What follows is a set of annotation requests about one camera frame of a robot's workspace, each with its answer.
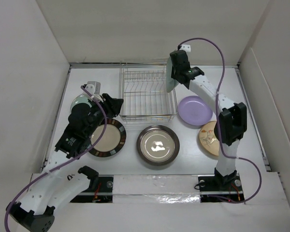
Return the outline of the rectangular light green plate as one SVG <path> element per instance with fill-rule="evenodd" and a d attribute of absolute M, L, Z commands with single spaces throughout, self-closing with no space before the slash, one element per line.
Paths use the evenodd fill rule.
<path fill-rule="evenodd" d="M 177 85 L 178 82 L 172 78 L 173 65 L 171 57 L 168 57 L 166 64 L 166 92 L 170 93 Z"/>

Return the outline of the purple round plate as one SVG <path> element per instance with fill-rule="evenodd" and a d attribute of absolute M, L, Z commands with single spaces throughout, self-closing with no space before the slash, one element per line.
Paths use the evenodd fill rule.
<path fill-rule="evenodd" d="M 178 114 L 186 123 L 202 126 L 211 120 L 213 111 L 200 97 L 188 96 L 178 104 Z"/>

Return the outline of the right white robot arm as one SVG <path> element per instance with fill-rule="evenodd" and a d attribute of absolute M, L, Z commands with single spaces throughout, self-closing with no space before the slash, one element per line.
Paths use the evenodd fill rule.
<path fill-rule="evenodd" d="M 225 190 L 237 174 L 235 159 L 247 130 L 247 107 L 219 93 L 200 68 L 190 66 L 185 50 L 171 52 L 167 60 L 166 91 L 171 92 L 178 84 L 198 95 L 215 112 L 214 132 L 220 149 L 213 180 L 217 189 Z"/>

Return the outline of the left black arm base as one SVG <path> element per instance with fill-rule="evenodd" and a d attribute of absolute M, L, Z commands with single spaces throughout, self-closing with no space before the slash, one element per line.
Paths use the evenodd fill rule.
<path fill-rule="evenodd" d="M 89 187 L 79 193 L 71 203 L 112 203 L 113 202 L 113 175 L 100 175 L 98 179 L 91 180 Z"/>

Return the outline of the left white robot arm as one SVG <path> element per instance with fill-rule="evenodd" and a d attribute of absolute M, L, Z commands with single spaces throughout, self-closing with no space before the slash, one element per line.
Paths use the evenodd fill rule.
<path fill-rule="evenodd" d="M 61 190 L 61 181 L 69 168 L 87 153 L 94 144 L 91 136 L 108 119 L 119 115 L 123 99 L 103 93 L 90 96 L 86 103 L 76 104 L 68 117 L 68 125 L 55 145 L 55 150 L 41 174 L 25 186 L 8 204 L 4 227 L 9 231 L 8 218 L 30 232 L 46 232 L 55 220 L 55 213 L 82 191 L 98 187 L 99 173 L 89 166 L 79 168 Z"/>

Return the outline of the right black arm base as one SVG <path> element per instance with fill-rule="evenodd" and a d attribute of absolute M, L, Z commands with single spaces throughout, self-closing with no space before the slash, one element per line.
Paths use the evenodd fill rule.
<path fill-rule="evenodd" d="M 223 186 L 214 181 L 213 175 L 198 176 L 194 189 L 199 191 L 202 203 L 231 203 L 245 200 L 239 175 Z"/>

